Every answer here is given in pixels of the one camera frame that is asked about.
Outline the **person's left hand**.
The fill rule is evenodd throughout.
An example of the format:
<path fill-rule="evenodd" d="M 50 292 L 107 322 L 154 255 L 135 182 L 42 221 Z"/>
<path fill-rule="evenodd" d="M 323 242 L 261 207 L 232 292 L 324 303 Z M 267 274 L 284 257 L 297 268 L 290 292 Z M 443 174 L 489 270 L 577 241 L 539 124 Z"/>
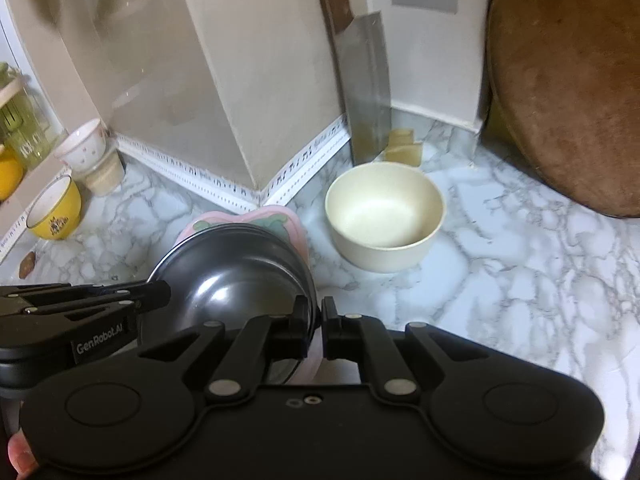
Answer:
<path fill-rule="evenodd" d="M 9 438 L 8 456 L 17 473 L 17 480 L 27 479 L 39 467 L 22 430 Z"/>

